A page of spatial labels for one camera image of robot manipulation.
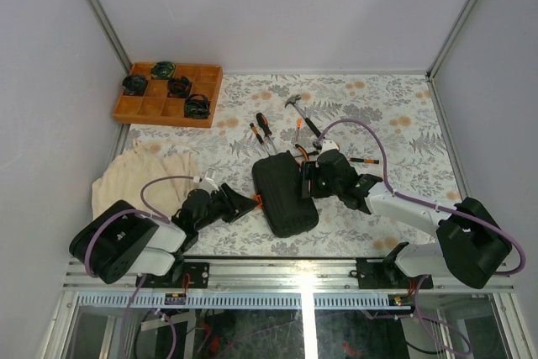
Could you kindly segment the dark rolled band centre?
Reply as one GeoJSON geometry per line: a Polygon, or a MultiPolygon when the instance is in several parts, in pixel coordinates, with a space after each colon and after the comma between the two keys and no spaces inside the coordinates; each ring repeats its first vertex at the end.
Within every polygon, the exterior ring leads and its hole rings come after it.
{"type": "Polygon", "coordinates": [[[192,82],[184,76],[173,77],[167,81],[168,96],[171,98],[187,98],[191,88],[192,82]]]}

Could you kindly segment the small black orange screwdriver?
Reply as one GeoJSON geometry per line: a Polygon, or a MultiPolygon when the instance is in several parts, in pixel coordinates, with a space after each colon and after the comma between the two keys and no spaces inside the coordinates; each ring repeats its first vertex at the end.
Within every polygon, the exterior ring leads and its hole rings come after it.
{"type": "Polygon", "coordinates": [[[255,135],[258,143],[260,144],[261,148],[267,153],[268,156],[270,156],[271,154],[270,154],[269,149],[266,146],[266,142],[263,140],[263,138],[259,134],[256,126],[253,123],[250,123],[249,126],[250,126],[252,132],[254,133],[254,135],[255,135]]]}

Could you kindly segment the black plastic tool case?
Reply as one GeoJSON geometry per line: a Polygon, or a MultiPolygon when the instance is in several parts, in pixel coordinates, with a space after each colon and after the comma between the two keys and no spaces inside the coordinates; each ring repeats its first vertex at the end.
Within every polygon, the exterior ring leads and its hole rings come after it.
{"type": "Polygon", "coordinates": [[[288,238],[314,229],[319,214],[311,198],[302,198],[300,165],[289,151],[257,161],[254,189],[271,232],[288,238]]]}

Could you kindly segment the precision screwdriver orange black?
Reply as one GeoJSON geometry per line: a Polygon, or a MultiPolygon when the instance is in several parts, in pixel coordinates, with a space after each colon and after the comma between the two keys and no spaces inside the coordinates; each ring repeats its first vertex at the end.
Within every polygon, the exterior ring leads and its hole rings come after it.
{"type": "Polygon", "coordinates": [[[380,164],[380,161],[377,160],[377,159],[351,157],[349,160],[351,162],[355,162],[355,163],[373,164],[373,165],[379,165],[380,164]]]}

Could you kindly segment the steel claw hammer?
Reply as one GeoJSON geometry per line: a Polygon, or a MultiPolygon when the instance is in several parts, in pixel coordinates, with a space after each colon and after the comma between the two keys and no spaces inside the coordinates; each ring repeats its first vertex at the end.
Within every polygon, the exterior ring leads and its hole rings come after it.
{"type": "Polygon", "coordinates": [[[293,95],[291,96],[286,102],[285,107],[291,105],[295,108],[295,110],[298,112],[299,116],[302,118],[304,123],[310,128],[310,130],[314,133],[314,135],[319,138],[321,136],[321,131],[317,128],[317,126],[314,124],[314,122],[310,119],[310,117],[307,116],[304,109],[301,109],[298,106],[298,101],[300,101],[302,97],[300,95],[293,95]]]}

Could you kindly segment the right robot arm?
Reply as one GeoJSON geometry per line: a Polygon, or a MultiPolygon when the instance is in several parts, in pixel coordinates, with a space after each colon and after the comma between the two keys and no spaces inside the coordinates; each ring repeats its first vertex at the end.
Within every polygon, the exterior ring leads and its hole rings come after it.
{"type": "Polygon", "coordinates": [[[328,197],[351,210],[396,219],[434,236],[433,244],[400,243],[385,258],[382,273],[393,287],[402,287],[412,277],[449,273],[470,288],[483,288],[514,245],[477,200],[466,198],[449,209],[401,196],[381,177],[357,173],[337,150],[303,163],[280,153],[257,161],[251,175],[256,197],[232,193],[236,214],[261,207],[276,237],[312,230],[319,222],[314,200],[328,197]]]}

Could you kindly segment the large black orange screwdriver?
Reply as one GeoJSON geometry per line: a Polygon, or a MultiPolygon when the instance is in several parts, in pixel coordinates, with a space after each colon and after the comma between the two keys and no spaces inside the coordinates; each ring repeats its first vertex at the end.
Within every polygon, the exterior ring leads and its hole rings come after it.
{"type": "Polygon", "coordinates": [[[277,154],[278,150],[277,150],[277,148],[276,148],[276,146],[274,144],[274,141],[273,141],[273,138],[272,138],[272,132],[271,132],[271,129],[270,129],[270,126],[269,126],[269,123],[268,123],[268,120],[267,120],[266,116],[263,113],[257,113],[256,114],[256,121],[257,121],[258,125],[260,126],[260,128],[262,129],[262,131],[264,132],[266,141],[272,147],[273,151],[277,154]]]}

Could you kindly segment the orange handled pliers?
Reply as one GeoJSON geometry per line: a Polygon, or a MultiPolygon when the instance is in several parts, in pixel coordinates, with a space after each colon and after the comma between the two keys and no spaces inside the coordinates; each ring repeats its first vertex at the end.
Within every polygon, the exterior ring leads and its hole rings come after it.
{"type": "Polygon", "coordinates": [[[319,154],[317,150],[306,151],[306,149],[303,148],[300,144],[295,144],[294,147],[299,151],[299,155],[295,156],[296,159],[303,158],[304,161],[309,161],[311,157],[317,156],[319,154]]]}

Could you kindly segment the cream cloth bag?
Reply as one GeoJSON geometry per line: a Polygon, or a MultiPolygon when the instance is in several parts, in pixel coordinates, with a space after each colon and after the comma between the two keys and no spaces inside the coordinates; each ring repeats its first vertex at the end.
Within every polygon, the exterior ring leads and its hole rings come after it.
{"type": "Polygon", "coordinates": [[[145,190],[143,198],[140,191],[145,184],[157,178],[197,176],[197,154],[180,142],[133,140],[133,146],[117,156],[92,184],[93,218],[119,200],[144,211],[149,210],[144,205],[144,202],[148,202],[165,216],[173,215],[188,192],[194,189],[193,182],[185,178],[158,182],[145,190]]]}

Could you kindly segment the floral table cloth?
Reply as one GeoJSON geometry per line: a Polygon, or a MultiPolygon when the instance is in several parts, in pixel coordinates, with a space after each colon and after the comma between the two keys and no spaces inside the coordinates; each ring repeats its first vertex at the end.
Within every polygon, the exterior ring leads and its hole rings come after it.
{"type": "MultiPolygon", "coordinates": [[[[253,164],[267,153],[249,124],[256,114],[269,121],[278,152],[294,147],[298,112],[285,102],[300,95],[298,106],[326,130],[347,157],[377,159],[355,163],[360,173],[385,176],[401,193],[445,206],[461,199],[446,143],[430,95],[420,75],[226,75],[209,129],[133,125],[133,140],[174,141],[196,151],[201,172],[216,170],[218,182],[252,195],[253,164]]],[[[300,130],[299,144],[310,149],[314,134],[300,130]]],[[[317,226],[277,238],[260,210],[233,224],[216,223],[201,231],[192,248],[200,256],[353,257],[382,256],[400,242],[428,244],[432,237],[395,219],[348,209],[337,198],[319,199],[317,226]]]]}

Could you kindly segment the dark rolled fabric band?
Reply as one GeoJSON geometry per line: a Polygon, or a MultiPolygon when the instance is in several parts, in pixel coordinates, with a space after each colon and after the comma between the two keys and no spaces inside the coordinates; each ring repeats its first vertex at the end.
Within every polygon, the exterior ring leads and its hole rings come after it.
{"type": "Polygon", "coordinates": [[[210,116],[210,101],[199,93],[189,95],[184,103],[184,115],[190,119],[207,119],[210,116]]]}

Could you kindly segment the wooden compartment tray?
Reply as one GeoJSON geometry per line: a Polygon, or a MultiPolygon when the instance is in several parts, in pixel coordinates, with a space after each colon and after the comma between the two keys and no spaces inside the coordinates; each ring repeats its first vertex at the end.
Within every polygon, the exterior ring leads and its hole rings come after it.
{"type": "Polygon", "coordinates": [[[192,82],[191,94],[205,95],[210,101],[207,119],[190,119],[184,115],[185,98],[168,96],[167,81],[153,80],[150,69],[156,62],[135,63],[129,75],[144,75],[148,80],[145,94],[141,97],[123,95],[123,88],[113,111],[113,117],[122,124],[149,124],[175,127],[209,128],[214,119],[221,87],[221,66],[176,63],[173,77],[187,77],[192,82]]]}

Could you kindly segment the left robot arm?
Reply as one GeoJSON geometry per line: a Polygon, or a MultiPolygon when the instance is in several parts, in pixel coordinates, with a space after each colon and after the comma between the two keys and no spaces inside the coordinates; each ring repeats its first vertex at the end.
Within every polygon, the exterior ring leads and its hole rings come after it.
{"type": "Polygon", "coordinates": [[[164,223],[119,200],[81,230],[68,251],[90,277],[106,284],[135,273],[146,276],[146,285],[171,288],[187,280],[183,254],[201,230],[219,220],[233,223],[258,205],[227,184],[211,193],[195,189],[164,223]]]}

